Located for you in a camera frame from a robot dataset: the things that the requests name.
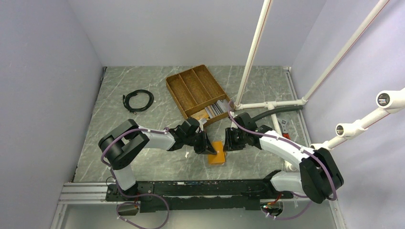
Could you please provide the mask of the orange leather card holder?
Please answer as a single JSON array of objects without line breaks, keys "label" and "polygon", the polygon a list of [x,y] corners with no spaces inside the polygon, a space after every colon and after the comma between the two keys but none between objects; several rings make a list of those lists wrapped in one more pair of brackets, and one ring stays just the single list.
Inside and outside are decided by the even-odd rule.
[{"label": "orange leather card holder", "polygon": [[226,152],[222,141],[212,142],[212,146],[216,155],[208,155],[207,160],[209,165],[223,165],[226,162]]}]

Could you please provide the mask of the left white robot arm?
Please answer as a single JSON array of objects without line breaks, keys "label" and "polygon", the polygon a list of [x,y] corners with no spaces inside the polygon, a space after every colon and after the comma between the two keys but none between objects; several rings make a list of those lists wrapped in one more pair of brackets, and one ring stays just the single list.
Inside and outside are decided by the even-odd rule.
[{"label": "left white robot arm", "polygon": [[132,200],[137,194],[137,182],[130,164],[143,149],[171,152],[183,146],[193,147],[197,154],[217,154],[200,122],[194,118],[163,130],[142,127],[135,120],[128,119],[98,142],[102,151],[101,161],[111,170],[118,182],[118,194],[124,200]]}]

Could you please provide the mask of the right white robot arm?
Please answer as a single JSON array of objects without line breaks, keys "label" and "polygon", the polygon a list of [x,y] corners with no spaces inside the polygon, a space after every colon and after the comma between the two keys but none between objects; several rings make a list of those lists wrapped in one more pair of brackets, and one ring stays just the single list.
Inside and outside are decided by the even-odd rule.
[{"label": "right white robot arm", "polygon": [[275,198],[281,191],[302,193],[315,203],[338,199],[337,190],[344,179],[331,152],[323,147],[313,149],[293,142],[266,127],[257,127],[246,112],[229,118],[245,135],[247,144],[273,153],[289,162],[296,172],[277,172],[263,185],[263,192]]}]

